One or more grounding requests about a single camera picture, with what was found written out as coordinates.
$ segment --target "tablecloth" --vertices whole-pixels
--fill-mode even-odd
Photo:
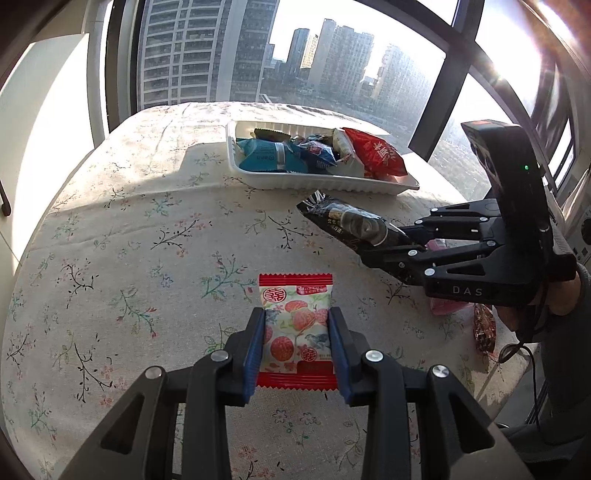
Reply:
[[[235,102],[152,108],[111,133],[48,211],[9,307],[2,405],[35,478],[57,479],[146,367],[192,365],[242,329],[260,305],[261,272],[332,273],[351,329],[404,365],[449,366],[492,416],[515,388],[526,359],[501,369],[480,355],[472,309],[433,316],[421,288],[366,268],[301,216],[309,192],[257,190],[231,175],[225,125],[241,119],[386,133],[334,112]],[[399,225],[463,201],[425,162],[405,159],[419,191],[336,196]],[[513,338],[498,323],[497,350]],[[258,389],[246,408],[228,409],[233,477],[358,478],[366,414],[334,391]],[[181,408],[177,446],[182,422]],[[177,448],[176,471],[179,462]]]

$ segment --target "pink packet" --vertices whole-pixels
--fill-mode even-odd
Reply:
[[[427,248],[431,251],[437,251],[447,248],[447,245],[445,240],[436,238],[435,240],[429,240]],[[431,313],[434,315],[447,315],[449,313],[458,312],[459,310],[465,309],[468,305],[471,305],[471,303],[429,297],[429,306],[431,307]]]

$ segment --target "sky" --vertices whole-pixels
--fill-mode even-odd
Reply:
[[[436,14],[451,22],[456,0],[420,0]],[[396,44],[425,69],[441,67],[444,54],[435,45],[396,20],[353,0],[280,0],[269,43],[275,44],[274,57],[286,60],[296,28],[309,28],[320,35],[325,18],[358,32],[374,35],[374,48],[365,74],[375,77],[386,46]]]

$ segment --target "blue snack packet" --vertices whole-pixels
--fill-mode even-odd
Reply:
[[[307,164],[286,143],[256,138],[240,140],[236,143],[246,155],[240,163],[240,168],[243,170],[308,173]]]
[[[294,145],[293,148],[300,151],[302,159],[310,167],[325,170],[328,167],[335,167],[337,164],[332,148],[316,140],[307,140],[298,145]]]

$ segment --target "bird illustration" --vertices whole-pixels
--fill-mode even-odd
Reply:
[[[308,340],[314,348],[328,348],[328,347],[330,347],[328,333],[321,333],[319,335],[313,335],[313,334],[309,333],[308,335],[306,335],[306,340]]]

